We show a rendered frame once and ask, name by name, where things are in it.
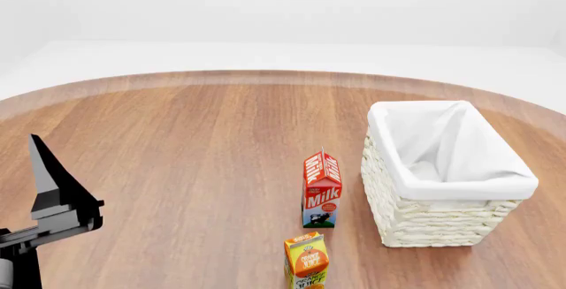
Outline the white cloth basket liner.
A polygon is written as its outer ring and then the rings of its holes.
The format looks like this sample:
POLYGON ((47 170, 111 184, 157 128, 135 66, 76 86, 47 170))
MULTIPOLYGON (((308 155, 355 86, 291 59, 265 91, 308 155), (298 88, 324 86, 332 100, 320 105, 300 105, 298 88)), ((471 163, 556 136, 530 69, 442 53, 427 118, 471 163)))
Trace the white cloth basket liner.
POLYGON ((394 190, 415 201, 522 201, 539 180, 466 101, 374 103, 371 138, 394 190))

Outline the red and white milk carton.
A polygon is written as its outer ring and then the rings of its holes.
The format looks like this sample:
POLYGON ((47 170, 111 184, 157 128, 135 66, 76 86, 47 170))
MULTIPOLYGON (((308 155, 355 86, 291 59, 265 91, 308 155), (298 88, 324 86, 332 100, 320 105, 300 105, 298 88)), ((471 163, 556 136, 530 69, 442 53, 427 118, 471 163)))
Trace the red and white milk carton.
POLYGON ((321 148, 303 162, 303 227, 335 227, 341 193, 342 179, 338 161, 321 148))

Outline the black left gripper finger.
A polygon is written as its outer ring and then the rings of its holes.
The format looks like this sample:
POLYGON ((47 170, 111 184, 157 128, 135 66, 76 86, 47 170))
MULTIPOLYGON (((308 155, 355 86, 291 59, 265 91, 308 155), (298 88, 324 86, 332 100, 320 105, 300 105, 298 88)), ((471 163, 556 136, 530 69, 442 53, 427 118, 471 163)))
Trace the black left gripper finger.
POLYGON ((41 137, 30 134, 28 143, 37 191, 31 216, 39 233, 91 232, 102 227, 104 202, 65 169, 41 137))

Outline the cream woven wicker basket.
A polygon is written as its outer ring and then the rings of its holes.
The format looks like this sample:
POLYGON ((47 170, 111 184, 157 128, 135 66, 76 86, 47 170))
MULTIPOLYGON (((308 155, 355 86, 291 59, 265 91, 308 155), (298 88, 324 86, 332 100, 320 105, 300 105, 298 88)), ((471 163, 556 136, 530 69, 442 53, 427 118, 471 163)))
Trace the cream woven wicker basket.
POLYGON ((363 143, 361 177, 379 236, 387 247, 473 246, 522 202, 402 198, 369 133, 363 143))

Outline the orange juice carton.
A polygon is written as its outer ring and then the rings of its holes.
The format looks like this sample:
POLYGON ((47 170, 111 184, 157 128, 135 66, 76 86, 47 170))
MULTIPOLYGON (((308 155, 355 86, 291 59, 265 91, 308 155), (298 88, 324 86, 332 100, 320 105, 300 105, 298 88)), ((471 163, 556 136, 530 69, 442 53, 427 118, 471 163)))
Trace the orange juice carton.
POLYGON ((287 289, 325 289, 329 258, 324 235, 309 232, 285 240, 287 289))

